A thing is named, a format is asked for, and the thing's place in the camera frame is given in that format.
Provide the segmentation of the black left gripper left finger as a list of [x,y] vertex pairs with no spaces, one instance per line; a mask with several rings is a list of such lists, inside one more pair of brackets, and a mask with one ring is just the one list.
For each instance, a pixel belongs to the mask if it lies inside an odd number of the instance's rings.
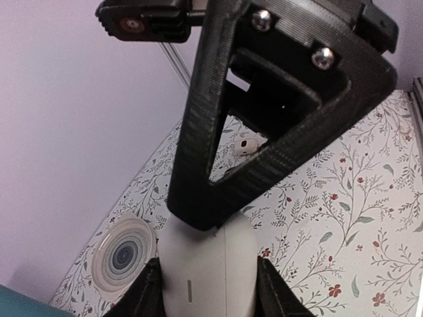
[[159,258],[151,258],[105,317],[165,317]]

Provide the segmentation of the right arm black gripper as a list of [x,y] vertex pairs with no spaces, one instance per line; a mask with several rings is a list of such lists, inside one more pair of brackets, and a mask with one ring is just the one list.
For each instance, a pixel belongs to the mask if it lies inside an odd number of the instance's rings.
[[[384,101],[398,24],[373,1],[186,1],[203,31],[167,206],[221,226]],[[235,142],[255,138],[255,154]]]

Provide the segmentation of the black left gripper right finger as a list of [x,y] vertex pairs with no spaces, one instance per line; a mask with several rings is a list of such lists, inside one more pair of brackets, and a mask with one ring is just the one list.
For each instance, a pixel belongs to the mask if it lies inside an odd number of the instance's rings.
[[314,317],[269,259],[257,257],[256,317]]

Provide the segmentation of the white oval charging case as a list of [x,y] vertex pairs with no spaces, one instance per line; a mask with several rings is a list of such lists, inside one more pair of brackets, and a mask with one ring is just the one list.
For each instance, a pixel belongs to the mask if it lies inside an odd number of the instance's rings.
[[254,315],[258,246],[245,215],[208,231],[171,216],[158,251],[167,316]]

